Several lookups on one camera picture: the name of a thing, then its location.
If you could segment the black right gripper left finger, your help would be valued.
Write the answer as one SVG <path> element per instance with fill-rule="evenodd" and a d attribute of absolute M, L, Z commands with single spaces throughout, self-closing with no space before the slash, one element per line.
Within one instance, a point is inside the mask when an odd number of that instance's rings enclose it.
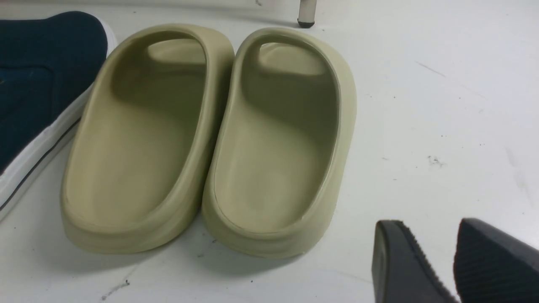
<path fill-rule="evenodd" d="M 377 221 L 371 273 L 376 303 L 457 302 L 402 221 Z"/>

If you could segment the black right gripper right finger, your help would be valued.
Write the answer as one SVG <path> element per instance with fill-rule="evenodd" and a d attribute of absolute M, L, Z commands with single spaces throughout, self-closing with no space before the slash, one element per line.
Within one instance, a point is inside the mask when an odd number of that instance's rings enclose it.
<path fill-rule="evenodd" d="M 537 303 L 539 252 L 477 218 L 461 220 L 453 263 L 463 303 Z"/>

